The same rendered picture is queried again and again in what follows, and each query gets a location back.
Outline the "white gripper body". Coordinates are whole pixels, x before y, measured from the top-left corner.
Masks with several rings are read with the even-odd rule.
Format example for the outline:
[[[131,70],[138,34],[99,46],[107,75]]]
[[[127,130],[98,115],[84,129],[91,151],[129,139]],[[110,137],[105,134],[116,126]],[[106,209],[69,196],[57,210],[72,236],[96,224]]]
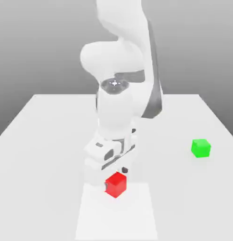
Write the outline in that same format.
[[[100,182],[118,172],[120,166],[124,166],[129,170],[136,157],[137,148],[135,145],[124,155],[111,158],[110,161],[96,161],[92,157],[86,157],[84,160],[84,182],[92,186],[100,186]]]

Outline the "small red cube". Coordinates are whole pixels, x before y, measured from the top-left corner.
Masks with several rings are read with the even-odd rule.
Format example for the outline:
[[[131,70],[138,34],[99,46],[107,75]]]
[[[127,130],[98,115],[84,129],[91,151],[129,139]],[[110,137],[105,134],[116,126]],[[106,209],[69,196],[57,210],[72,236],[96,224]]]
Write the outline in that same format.
[[[105,192],[114,198],[119,197],[127,188],[127,177],[120,172],[111,175],[105,181]]]

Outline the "small green cube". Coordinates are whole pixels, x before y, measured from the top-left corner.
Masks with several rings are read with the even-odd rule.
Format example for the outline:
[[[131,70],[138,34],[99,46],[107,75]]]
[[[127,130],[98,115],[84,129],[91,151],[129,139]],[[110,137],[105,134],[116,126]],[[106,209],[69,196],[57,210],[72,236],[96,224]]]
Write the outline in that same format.
[[[211,144],[206,139],[194,139],[191,152],[196,158],[209,157]]]

